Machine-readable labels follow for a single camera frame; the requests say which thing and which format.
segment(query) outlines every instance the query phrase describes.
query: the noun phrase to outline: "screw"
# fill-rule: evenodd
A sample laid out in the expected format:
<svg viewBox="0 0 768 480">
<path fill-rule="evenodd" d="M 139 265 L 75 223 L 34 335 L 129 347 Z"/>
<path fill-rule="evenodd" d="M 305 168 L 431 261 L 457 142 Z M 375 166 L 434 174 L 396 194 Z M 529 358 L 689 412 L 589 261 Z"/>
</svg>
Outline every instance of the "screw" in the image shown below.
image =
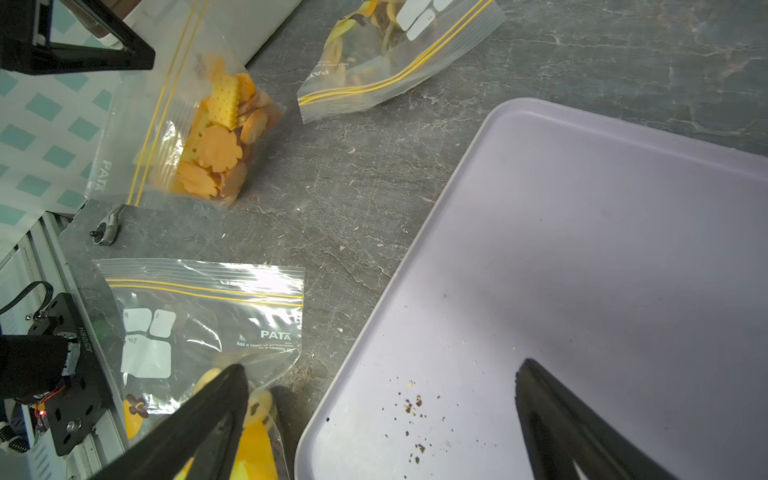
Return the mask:
<svg viewBox="0 0 768 480">
<path fill-rule="evenodd" d="M 78 419 L 72 420 L 71 422 L 69 422 L 69 423 L 67 424 L 67 432 L 69 432 L 69 433 L 72 433 L 72 432 L 76 432 L 76 431 L 78 431 L 78 430 L 80 429 L 80 427 L 82 427 L 82 426 L 83 426 L 83 421 L 82 421 L 82 419 L 79 419 L 79 418 L 78 418 Z"/>
</svg>

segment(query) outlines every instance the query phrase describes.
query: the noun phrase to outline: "white paper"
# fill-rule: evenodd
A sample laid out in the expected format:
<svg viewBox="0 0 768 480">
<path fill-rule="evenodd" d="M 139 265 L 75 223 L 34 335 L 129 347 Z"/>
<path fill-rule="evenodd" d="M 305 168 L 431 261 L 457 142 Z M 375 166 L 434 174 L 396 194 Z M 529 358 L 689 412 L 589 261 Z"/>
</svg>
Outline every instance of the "white paper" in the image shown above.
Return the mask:
<svg viewBox="0 0 768 480">
<path fill-rule="evenodd" d="M 148 308 L 123 310 L 123 325 L 126 332 L 146 332 L 150 323 L 152 323 L 152 310 Z"/>
<path fill-rule="evenodd" d="M 429 6 L 432 0 L 408 0 L 397 12 L 397 25 L 403 30 L 408 30 L 411 24 L 422 14 L 425 8 Z"/>
<path fill-rule="evenodd" d="M 149 334 L 152 336 L 161 336 L 166 339 L 170 336 L 170 329 L 174 326 L 175 321 L 176 313 L 169 312 L 168 310 L 155 310 L 152 326 L 149 328 Z"/>
<path fill-rule="evenodd" d="M 144 335 L 126 335 L 120 371 L 139 379 L 166 379 L 170 376 L 170 343 Z"/>
<path fill-rule="evenodd" d="M 438 12 L 445 10 L 445 7 L 452 4 L 453 0 L 435 0 L 432 4 Z"/>
<path fill-rule="evenodd" d="M 406 32 L 406 37 L 408 37 L 409 40 L 418 37 L 425 28 L 429 27 L 429 24 L 435 19 L 435 15 L 436 13 L 434 10 L 427 8 L 424 13 L 413 22 L 413 26 Z"/>
</svg>

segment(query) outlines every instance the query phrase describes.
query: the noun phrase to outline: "gray stone countertop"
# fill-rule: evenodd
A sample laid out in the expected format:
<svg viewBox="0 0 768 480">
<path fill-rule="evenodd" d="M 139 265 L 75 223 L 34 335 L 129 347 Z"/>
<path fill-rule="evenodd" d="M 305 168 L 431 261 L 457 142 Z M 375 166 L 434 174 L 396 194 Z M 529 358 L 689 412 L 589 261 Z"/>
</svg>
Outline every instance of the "gray stone countertop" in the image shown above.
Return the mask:
<svg viewBox="0 0 768 480">
<path fill-rule="evenodd" d="M 303 352 L 276 398 L 301 432 L 485 116 L 536 97 L 768 154 L 768 3 L 498 0 L 508 20 L 453 65 L 369 111 L 303 125 L 296 91 L 359 0 L 305 0 L 250 64 L 287 107 L 228 211 L 127 207 L 111 247 L 89 202 L 61 235 L 94 328 L 119 318 L 91 259 L 171 257 L 306 268 Z"/>
</svg>

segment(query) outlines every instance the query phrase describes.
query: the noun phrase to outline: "plastic ziplock bag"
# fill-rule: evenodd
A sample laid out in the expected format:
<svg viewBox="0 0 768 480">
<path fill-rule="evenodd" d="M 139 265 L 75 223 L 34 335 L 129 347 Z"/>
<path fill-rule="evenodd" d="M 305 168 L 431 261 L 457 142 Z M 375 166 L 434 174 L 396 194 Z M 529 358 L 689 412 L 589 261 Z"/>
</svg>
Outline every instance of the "plastic ziplock bag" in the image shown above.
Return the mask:
<svg viewBox="0 0 768 480">
<path fill-rule="evenodd" d="M 86 197 L 157 209 L 174 194 L 237 197 L 253 143 L 283 111 L 216 29 L 218 9 L 180 0 L 136 26 L 154 68 L 121 73 Z"/>
<path fill-rule="evenodd" d="M 342 17 L 299 88 L 304 123 L 362 111 L 432 77 L 505 20 L 493 0 L 368 0 Z"/>
<path fill-rule="evenodd" d="M 121 313 L 112 326 L 124 332 L 121 365 L 110 370 L 131 444 L 236 362 L 251 391 L 244 426 L 269 432 L 265 389 L 301 350 L 304 269 L 151 258 L 94 264 Z"/>
</svg>

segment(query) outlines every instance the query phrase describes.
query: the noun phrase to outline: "teal patterned paper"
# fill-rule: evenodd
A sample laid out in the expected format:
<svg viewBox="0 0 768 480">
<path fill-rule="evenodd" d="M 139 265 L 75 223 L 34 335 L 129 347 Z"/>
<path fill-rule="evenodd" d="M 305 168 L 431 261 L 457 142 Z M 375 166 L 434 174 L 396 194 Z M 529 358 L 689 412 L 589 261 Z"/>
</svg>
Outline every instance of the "teal patterned paper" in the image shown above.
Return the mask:
<svg viewBox="0 0 768 480">
<path fill-rule="evenodd" d="M 67 190 L 56 200 L 57 204 L 65 205 L 66 207 L 74 208 L 77 210 L 85 202 L 85 197 L 78 192 Z"/>
<path fill-rule="evenodd" d="M 74 160 L 74 154 L 54 145 L 48 153 L 43 155 L 43 160 L 57 167 L 66 168 Z"/>
<path fill-rule="evenodd" d="M 85 84 L 88 83 L 88 77 L 82 73 L 67 73 L 61 75 L 54 75 L 53 78 L 60 81 L 62 84 L 67 85 L 74 91 L 80 91 Z"/>
<path fill-rule="evenodd" d="M 51 41 L 103 47 L 59 0 L 53 6 Z M 114 71 L 0 70 L 0 258 L 46 210 L 77 213 L 118 82 Z"/>
<path fill-rule="evenodd" d="M 6 225 L 16 225 L 18 221 L 22 219 L 24 214 L 26 214 L 26 212 L 23 210 L 0 204 L 0 223 L 5 223 Z"/>
<path fill-rule="evenodd" d="M 69 127 L 69 131 L 85 141 L 89 141 L 98 132 L 98 127 L 83 117 L 78 117 Z"/>
<path fill-rule="evenodd" d="M 17 83 L 18 80 L 9 75 L 7 71 L 0 70 L 0 95 L 6 96 Z"/>
<path fill-rule="evenodd" d="M 37 94 L 27 104 L 27 110 L 40 115 L 45 120 L 53 121 L 61 111 L 61 105 L 43 94 Z"/>
<path fill-rule="evenodd" d="M 112 94 L 106 90 L 102 90 L 96 95 L 96 98 L 94 98 L 94 104 L 103 111 L 109 111 L 110 102 L 112 102 Z"/>
<path fill-rule="evenodd" d="M 29 133 L 26 130 L 15 125 L 7 125 L 5 129 L 0 132 L 0 142 L 10 145 L 17 150 L 25 151 L 35 141 L 36 136 Z"/>
<path fill-rule="evenodd" d="M 16 186 L 16 190 L 20 190 L 30 195 L 35 195 L 36 197 L 42 197 L 50 186 L 51 182 L 47 180 L 37 178 L 34 175 L 27 175 L 24 177 L 21 183 Z"/>
</svg>

